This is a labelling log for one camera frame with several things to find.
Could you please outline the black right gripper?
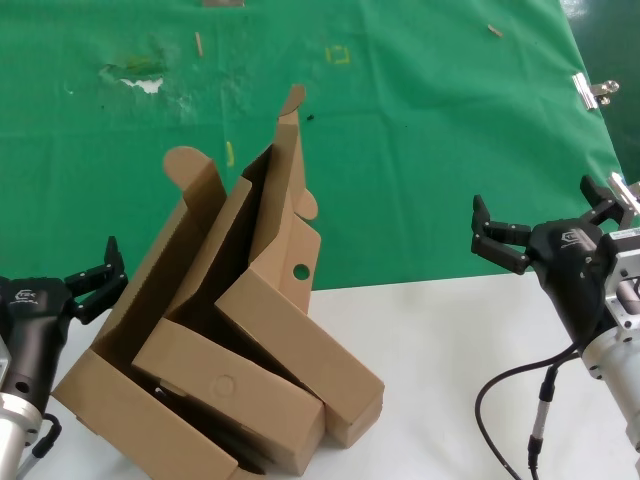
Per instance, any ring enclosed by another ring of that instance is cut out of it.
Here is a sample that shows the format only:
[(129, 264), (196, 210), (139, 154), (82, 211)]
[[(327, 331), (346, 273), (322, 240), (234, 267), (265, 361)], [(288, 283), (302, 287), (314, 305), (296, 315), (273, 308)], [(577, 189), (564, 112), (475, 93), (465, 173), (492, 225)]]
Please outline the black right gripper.
[[(583, 215), (545, 222), (533, 230), (492, 221), (482, 197), (475, 195), (471, 252), (515, 274), (523, 274), (531, 260), (571, 341), (587, 345), (612, 324), (604, 312), (601, 273), (594, 267), (603, 236), (599, 226), (612, 220), (618, 230), (627, 229), (628, 206), (589, 175), (581, 178), (580, 191), (590, 206)], [(515, 246), (527, 247), (527, 254)]]

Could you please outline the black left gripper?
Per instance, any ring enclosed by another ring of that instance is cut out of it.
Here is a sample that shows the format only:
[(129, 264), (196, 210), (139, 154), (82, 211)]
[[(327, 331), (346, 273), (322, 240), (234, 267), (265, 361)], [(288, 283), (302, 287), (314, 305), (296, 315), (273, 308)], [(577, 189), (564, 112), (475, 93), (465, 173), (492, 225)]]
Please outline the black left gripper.
[(1, 339), (11, 360), (1, 391), (29, 403), (46, 403), (67, 342), (70, 312), (88, 325), (116, 304), (127, 284), (115, 236), (107, 240), (102, 265), (70, 275), (64, 282), (3, 277)]

